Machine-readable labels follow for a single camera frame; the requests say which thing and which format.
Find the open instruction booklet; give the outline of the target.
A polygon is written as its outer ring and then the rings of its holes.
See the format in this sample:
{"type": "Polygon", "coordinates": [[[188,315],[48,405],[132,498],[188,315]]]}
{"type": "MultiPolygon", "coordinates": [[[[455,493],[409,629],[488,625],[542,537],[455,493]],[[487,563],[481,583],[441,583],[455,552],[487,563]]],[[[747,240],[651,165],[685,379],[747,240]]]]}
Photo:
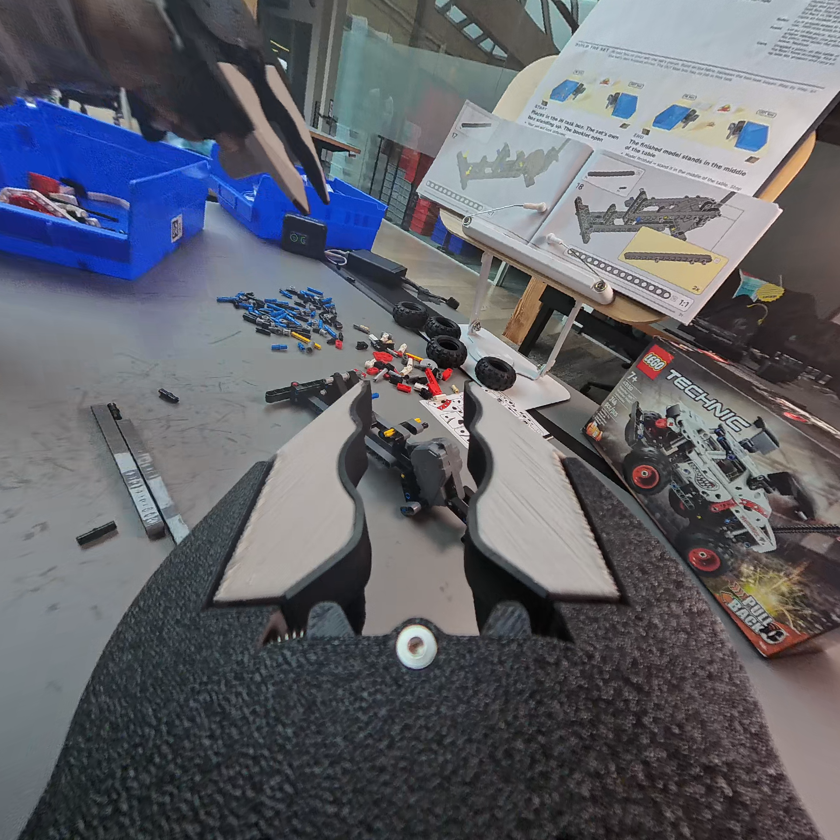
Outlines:
{"type": "Polygon", "coordinates": [[[418,192],[484,249],[589,301],[620,295],[689,323],[781,208],[583,137],[467,101],[418,192]]]}

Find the long black toy beam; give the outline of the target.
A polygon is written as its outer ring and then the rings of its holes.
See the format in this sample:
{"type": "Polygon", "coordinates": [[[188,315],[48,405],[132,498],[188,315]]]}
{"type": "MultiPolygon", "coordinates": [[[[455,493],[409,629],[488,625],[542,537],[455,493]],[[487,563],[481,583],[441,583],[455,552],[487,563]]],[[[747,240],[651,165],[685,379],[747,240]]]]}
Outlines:
{"type": "Polygon", "coordinates": [[[129,452],[140,469],[142,478],[147,486],[159,513],[175,544],[180,544],[189,535],[181,513],[163,481],[161,472],[153,461],[151,451],[142,440],[135,425],[127,418],[117,420],[117,426],[129,452]]]}
{"type": "Polygon", "coordinates": [[[330,377],[316,381],[292,382],[288,386],[268,391],[265,394],[265,402],[269,405],[288,403],[321,414],[342,395],[342,387],[336,386],[330,377]]]}
{"type": "Polygon", "coordinates": [[[122,482],[129,492],[147,538],[149,540],[162,539],[165,536],[164,520],[153,501],[138,463],[119,429],[117,420],[106,404],[92,405],[91,414],[118,468],[122,482]]]}

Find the black backpack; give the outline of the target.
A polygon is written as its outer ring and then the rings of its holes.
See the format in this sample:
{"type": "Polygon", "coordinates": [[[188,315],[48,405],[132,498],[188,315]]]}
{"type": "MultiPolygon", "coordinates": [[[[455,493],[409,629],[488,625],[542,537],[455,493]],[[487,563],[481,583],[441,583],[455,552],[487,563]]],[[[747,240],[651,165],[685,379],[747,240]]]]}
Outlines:
{"type": "Polygon", "coordinates": [[[730,361],[791,359],[838,381],[838,323],[822,315],[811,292],[780,280],[735,269],[684,330],[730,361]]]}

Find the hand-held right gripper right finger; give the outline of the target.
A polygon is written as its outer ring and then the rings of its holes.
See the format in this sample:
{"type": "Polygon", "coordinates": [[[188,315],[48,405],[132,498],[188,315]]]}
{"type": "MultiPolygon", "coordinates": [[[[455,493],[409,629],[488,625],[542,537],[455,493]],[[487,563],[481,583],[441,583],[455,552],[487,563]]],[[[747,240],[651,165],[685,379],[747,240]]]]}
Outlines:
{"type": "Polygon", "coordinates": [[[529,624],[564,623],[560,604],[622,601],[608,559],[569,468],[586,473],[489,391],[464,394],[467,467],[476,482],[468,503],[465,577],[478,624],[503,603],[529,624]]]}

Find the wood edged office desk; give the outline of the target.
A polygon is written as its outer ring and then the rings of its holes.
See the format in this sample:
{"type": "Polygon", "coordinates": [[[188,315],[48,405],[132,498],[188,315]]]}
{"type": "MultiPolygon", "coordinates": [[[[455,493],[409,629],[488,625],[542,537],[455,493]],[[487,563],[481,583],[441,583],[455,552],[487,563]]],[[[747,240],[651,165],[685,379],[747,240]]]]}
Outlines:
{"type": "Polygon", "coordinates": [[[357,156],[361,154],[360,148],[355,147],[350,143],[338,140],[330,134],[321,132],[314,128],[310,128],[309,133],[318,156],[322,156],[326,153],[349,154],[350,156],[357,156]]]}

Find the heap of assorted toy parts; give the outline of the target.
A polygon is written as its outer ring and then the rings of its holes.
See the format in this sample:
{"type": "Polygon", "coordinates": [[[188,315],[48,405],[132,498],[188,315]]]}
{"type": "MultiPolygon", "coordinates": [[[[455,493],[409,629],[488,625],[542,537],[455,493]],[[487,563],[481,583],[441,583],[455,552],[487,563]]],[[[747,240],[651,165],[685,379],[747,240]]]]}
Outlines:
{"type": "Polygon", "coordinates": [[[1,190],[2,204],[27,209],[53,218],[64,219],[93,228],[102,228],[124,233],[123,216],[130,213],[130,202],[122,197],[107,193],[91,192],[78,182],[57,179],[64,190],[62,194],[45,195],[26,186],[6,185],[1,190]]]}

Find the pile of blue black pins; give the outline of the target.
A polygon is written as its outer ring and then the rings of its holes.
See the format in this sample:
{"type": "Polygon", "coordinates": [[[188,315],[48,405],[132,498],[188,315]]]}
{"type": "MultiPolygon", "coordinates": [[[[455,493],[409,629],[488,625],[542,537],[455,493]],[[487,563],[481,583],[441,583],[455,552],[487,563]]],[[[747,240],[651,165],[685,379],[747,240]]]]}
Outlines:
{"type": "Polygon", "coordinates": [[[219,305],[239,311],[241,319],[255,332],[279,340],[270,346],[271,352],[286,353],[296,349],[302,354],[312,354],[330,347],[342,350],[344,326],[335,300],[313,287],[297,289],[280,288],[277,297],[259,297],[253,291],[240,291],[234,295],[216,298],[219,305]],[[310,336],[321,345],[321,350],[308,351],[291,330],[310,336]]]}

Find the blue plastic bin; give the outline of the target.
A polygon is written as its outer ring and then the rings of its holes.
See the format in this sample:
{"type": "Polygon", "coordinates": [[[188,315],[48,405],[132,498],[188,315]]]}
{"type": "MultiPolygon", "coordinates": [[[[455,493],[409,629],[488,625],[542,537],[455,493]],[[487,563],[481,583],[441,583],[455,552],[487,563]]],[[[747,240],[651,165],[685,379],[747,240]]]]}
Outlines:
{"type": "MultiPolygon", "coordinates": [[[[216,144],[211,148],[209,171],[218,201],[228,214],[253,235],[280,241],[284,217],[298,211],[270,175],[232,178],[219,162],[216,144]]],[[[297,171],[306,187],[310,216],[328,229],[327,247],[372,249],[387,206],[339,178],[328,179],[330,202],[324,204],[300,166],[297,171]]]]}
{"type": "Polygon", "coordinates": [[[204,227],[207,158],[48,101],[1,110],[2,188],[41,175],[100,226],[2,203],[1,250],[136,280],[204,227]]]}

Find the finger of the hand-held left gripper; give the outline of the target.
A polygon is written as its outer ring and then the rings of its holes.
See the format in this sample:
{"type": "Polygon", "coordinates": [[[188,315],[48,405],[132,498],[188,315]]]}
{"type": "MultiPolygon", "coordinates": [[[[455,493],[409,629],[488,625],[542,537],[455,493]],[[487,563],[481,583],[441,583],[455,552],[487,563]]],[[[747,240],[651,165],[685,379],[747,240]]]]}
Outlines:
{"type": "Polygon", "coordinates": [[[264,114],[258,91],[235,65],[219,61],[217,69],[234,101],[248,118],[251,131],[245,137],[217,140],[217,157],[228,175],[244,179],[251,175],[269,174],[305,215],[310,214],[306,187],[294,165],[280,134],[264,114]]]}
{"type": "Polygon", "coordinates": [[[269,123],[276,126],[289,152],[305,172],[308,182],[324,205],[329,205],[330,194],[323,173],[319,153],[316,151],[309,128],[291,96],[287,78],[275,62],[265,65],[265,85],[262,109],[269,123]]]}

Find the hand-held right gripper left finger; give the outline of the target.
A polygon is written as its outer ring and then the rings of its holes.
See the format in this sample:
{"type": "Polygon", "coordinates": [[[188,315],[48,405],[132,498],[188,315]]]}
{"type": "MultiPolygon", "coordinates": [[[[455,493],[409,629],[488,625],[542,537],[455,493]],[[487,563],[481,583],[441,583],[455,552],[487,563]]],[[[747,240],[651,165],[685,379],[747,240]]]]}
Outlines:
{"type": "Polygon", "coordinates": [[[371,540],[359,484],[369,466],[371,386],[350,387],[273,458],[213,589],[213,606],[274,606],[306,621],[335,602],[366,619],[371,540]]]}

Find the toy set box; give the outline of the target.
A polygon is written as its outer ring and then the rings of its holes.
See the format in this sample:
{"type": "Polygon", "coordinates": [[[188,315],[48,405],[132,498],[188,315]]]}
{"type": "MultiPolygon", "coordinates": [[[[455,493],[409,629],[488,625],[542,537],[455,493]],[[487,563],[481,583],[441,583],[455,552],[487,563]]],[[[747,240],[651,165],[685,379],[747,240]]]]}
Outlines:
{"type": "Polygon", "coordinates": [[[651,340],[584,429],[766,658],[838,641],[838,400],[651,340]]]}

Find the partly built toy chassis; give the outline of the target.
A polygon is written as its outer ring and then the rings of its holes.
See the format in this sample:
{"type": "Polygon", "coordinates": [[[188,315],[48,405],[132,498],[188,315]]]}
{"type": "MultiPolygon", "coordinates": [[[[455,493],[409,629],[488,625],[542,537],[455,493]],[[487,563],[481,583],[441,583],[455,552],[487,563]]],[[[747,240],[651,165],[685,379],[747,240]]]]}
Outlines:
{"type": "MultiPolygon", "coordinates": [[[[343,395],[363,381],[357,370],[335,372],[331,376],[343,395]]],[[[413,517],[430,508],[447,508],[462,522],[467,522],[469,502],[474,490],[461,478],[463,461],[457,445],[447,437],[417,442],[415,437],[427,429],[427,423],[414,418],[388,426],[372,413],[364,436],[368,455],[399,473],[404,503],[400,511],[413,517]]]]}

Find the toy sticker sheet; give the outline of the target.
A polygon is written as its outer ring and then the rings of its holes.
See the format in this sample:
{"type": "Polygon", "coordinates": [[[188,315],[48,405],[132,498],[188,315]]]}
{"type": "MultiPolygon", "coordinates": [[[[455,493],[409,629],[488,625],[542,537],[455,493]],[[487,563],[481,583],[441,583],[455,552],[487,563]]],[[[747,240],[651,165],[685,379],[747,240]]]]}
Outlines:
{"type": "MultiPolygon", "coordinates": [[[[502,392],[489,392],[492,398],[517,418],[518,422],[531,429],[542,439],[551,440],[551,432],[547,431],[526,411],[523,411],[515,402],[502,392]]],[[[425,407],[432,417],[435,417],[446,429],[465,447],[469,446],[469,430],[464,420],[464,393],[455,391],[451,395],[444,394],[444,398],[438,400],[434,397],[422,399],[420,405],[425,407]]]]}

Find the black power adapter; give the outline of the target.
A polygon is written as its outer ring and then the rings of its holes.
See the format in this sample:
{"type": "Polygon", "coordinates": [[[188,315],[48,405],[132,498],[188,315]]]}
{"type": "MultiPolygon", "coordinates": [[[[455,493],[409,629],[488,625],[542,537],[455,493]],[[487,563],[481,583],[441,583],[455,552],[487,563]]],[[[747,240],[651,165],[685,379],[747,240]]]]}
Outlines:
{"type": "Polygon", "coordinates": [[[327,263],[327,266],[389,313],[392,312],[393,306],[400,301],[416,301],[423,304],[432,315],[447,317],[459,325],[467,323],[466,315],[459,312],[459,301],[457,299],[437,294],[426,288],[422,282],[415,282],[407,272],[406,280],[402,285],[386,286],[355,276],[345,266],[336,266],[330,262],[327,263]]]}
{"type": "Polygon", "coordinates": [[[345,268],[357,277],[386,286],[399,286],[406,280],[405,266],[368,249],[347,252],[345,268]]]}

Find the stack of red blue bins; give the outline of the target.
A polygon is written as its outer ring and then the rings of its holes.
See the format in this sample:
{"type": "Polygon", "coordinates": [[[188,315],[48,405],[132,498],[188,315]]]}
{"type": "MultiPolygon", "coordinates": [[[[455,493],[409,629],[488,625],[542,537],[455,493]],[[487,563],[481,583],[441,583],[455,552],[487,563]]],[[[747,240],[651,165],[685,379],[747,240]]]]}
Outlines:
{"type": "Polygon", "coordinates": [[[369,194],[386,205],[391,224],[466,262],[478,255],[476,248],[451,234],[440,218],[441,206],[418,192],[433,162],[428,154],[380,138],[369,194]]]}

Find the black power bank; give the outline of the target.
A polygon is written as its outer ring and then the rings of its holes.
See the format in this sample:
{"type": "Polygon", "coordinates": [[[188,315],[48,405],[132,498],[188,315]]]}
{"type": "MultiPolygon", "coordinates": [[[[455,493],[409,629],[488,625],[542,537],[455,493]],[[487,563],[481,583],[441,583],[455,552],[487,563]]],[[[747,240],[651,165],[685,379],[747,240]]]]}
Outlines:
{"type": "Polygon", "coordinates": [[[280,247],[294,255],[324,261],[328,231],[328,226],[317,219],[287,213],[282,220],[280,247]]]}

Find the pile of red white pieces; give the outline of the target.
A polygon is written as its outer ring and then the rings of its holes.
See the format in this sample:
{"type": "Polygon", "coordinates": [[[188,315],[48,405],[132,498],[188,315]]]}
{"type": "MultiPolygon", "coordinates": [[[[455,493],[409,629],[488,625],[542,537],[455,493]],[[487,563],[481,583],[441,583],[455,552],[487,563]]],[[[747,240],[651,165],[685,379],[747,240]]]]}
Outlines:
{"type": "Polygon", "coordinates": [[[406,344],[396,346],[389,333],[384,332],[381,336],[370,333],[357,342],[356,349],[367,354],[364,374],[376,382],[391,383],[399,392],[416,394],[420,399],[441,400],[444,394],[457,391],[455,385],[450,386],[452,392],[445,390],[445,383],[455,369],[439,368],[426,357],[427,353],[410,353],[406,344]]]}

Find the grey desk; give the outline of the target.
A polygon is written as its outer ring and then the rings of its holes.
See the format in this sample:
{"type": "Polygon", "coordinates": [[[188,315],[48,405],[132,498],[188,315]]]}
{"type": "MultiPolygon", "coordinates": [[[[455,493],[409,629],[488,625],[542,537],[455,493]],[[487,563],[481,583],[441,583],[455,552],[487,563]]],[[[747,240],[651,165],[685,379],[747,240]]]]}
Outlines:
{"type": "Polygon", "coordinates": [[[831,838],[838,661],[761,659],[580,453],[618,604],[560,638],[478,632],[465,525],[405,518],[378,460],[360,632],[214,607],[277,451],[279,384],[361,362],[270,351],[219,295],[320,287],[383,310],[218,205],[145,278],[2,258],[2,834],[21,838],[831,838]],[[180,398],[162,401],[164,388],[180,398]],[[149,540],[91,414],[116,403],[190,529],[149,540]],[[115,521],[81,549],[76,536],[115,521]]]}

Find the printed task sheet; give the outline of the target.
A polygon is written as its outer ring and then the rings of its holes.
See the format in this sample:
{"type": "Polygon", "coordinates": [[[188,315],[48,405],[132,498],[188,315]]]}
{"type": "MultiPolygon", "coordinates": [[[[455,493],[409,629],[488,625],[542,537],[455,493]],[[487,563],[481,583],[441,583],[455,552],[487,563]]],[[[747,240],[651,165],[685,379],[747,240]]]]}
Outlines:
{"type": "Polygon", "coordinates": [[[603,1],[518,121],[756,196],[838,89],[837,1],[603,1]]]}

